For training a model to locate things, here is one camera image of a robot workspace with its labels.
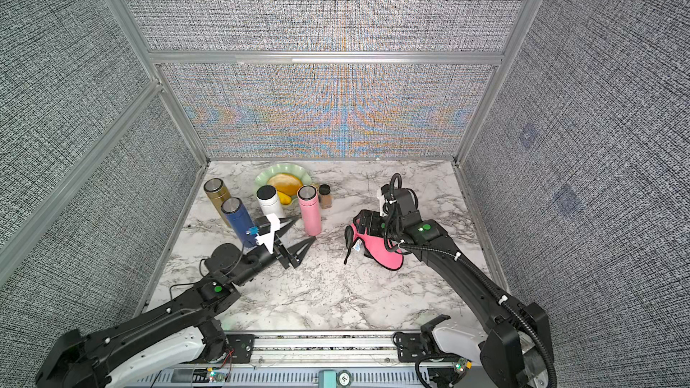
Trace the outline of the pink cloth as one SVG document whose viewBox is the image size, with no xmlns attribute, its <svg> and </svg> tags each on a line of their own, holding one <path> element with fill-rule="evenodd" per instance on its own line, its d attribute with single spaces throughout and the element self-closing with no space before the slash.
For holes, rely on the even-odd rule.
<svg viewBox="0 0 690 388">
<path fill-rule="evenodd" d="M 352 223 L 346 227 L 344 238 L 347 249 L 344 265 L 357 244 L 363 245 L 368 257 L 388 271 L 398 271 L 404 265 L 404 255 L 386 249 L 380 226 L 365 227 Z"/>
</svg>

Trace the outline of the pink thermos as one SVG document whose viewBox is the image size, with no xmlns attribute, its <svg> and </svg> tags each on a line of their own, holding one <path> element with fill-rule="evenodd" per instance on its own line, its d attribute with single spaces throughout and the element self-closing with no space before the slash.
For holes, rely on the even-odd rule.
<svg viewBox="0 0 690 388">
<path fill-rule="evenodd" d="M 322 233 L 322 221 L 318 191 L 313 185 L 302 186 L 298 191 L 298 204 L 304 222 L 305 232 L 310 236 Z"/>
</svg>

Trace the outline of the white thermos black lid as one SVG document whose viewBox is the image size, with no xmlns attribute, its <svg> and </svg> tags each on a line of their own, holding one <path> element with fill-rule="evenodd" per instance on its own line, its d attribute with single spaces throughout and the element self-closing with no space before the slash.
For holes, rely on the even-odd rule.
<svg viewBox="0 0 690 388">
<path fill-rule="evenodd" d="M 260 186 L 256 191 L 256 199 L 259 202 L 262 213 L 266 217 L 271 214 L 276 215 L 278 218 L 285 217 L 280 196 L 274 186 L 270 184 Z"/>
</svg>

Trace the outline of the blue thermos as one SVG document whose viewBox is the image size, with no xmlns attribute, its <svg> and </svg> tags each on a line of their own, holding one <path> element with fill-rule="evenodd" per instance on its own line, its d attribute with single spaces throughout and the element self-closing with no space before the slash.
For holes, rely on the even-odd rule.
<svg viewBox="0 0 690 388">
<path fill-rule="evenodd" d="M 254 222 L 246 206 L 239 198 L 230 198 L 221 205 L 221 212 L 232 226 L 238 240 L 246 251 L 257 246 L 254 236 L 250 230 L 254 228 Z"/>
</svg>

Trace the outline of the gold gradient thermos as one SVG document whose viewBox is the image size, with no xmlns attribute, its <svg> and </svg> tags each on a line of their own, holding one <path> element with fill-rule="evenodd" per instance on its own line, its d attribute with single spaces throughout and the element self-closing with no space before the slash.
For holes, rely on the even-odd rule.
<svg viewBox="0 0 690 388">
<path fill-rule="evenodd" d="M 222 210 L 222 206 L 227 200 L 231 199 L 232 196 L 228 188 L 226 188 L 224 181 L 220 178 L 211 178 L 204 183 L 203 190 L 210 202 L 213 204 L 214 208 L 217 210 L 221 220 L 226 226 L 230 227 L 231 225 Z"/>
</svg>

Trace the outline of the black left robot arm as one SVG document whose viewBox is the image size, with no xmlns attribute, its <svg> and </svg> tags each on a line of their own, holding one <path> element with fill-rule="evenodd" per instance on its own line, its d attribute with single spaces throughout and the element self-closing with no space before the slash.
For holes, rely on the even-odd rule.
<svg viewBox="0 0 690 388">
<path fill-rule="evenodd" d="M 260 244 L 244 253 L 234 244 L 221 244 L 204 262 L 207 274 L 188 289 L 139 316 L 100 332 L 82 335 L 71 330 L 60 336 L 35 377 L 39 387 L 125 387 L 170 366 L 225 359 L 230 350 L 217 319 L 241 296 L 238 287 L 279 262 L 284 268 L 301 265 L 316 240 L 287 248 L 282 236 L 296 223 L 268 222 L 259 230 L 273 247 Z"/>
</svg>

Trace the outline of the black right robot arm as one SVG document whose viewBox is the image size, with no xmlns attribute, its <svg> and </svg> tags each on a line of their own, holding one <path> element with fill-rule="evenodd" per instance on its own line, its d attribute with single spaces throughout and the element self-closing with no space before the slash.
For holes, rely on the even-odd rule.
<svg viewBox="0 0 690 388">
<path fill-rule="evenodd" d="M 409 253 L 436 271 L 468 305 L 486 334 L 470 352 L 460 352 L 459 341 L 439 332 L 446 316 L 422 328 L 423 355 L 415 365 L 443 359 L 479 362 L 498 387 L 558 384 L 551 327 L 546 311 L 524 305 L 485 275 L 466 257 L 437 221 L 420 215 L 413 190 L 386 185 L 379 192 L 379 211 L 363 209 L 344 232 L 348 251 L 363 246 L 366 255 L 389 271 L 398 271 Z"/>
</svg>

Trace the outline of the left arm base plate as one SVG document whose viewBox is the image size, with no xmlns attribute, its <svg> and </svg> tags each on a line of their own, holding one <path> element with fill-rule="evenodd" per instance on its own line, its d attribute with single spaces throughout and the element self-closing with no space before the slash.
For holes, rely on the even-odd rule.
<svg viewBox="0 0 690 388">
<path fill-rule="evenodd" d="M 256 336 L 254 334 L 228 334 L 226 344 L 218 357 L 210 359 L 210 364 L 219 368 L 234 364 L 249 364 L 252 359 Z"/>
</svg>

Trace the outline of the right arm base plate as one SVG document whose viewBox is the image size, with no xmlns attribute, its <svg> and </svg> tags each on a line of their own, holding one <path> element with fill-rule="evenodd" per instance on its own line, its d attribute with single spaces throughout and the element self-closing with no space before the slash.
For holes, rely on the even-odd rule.
<svg viewBox="0 0 690 388">
<path fill-rule="evenodd" d="M 442 354 L 431 334 L 425 332 L 395 332 L 392 336 L 398 361 L 414 363 L 418 359 L 432 362 L 447 361 L 443 357 L 431 359 L 431 356 Z"/>
</svg>

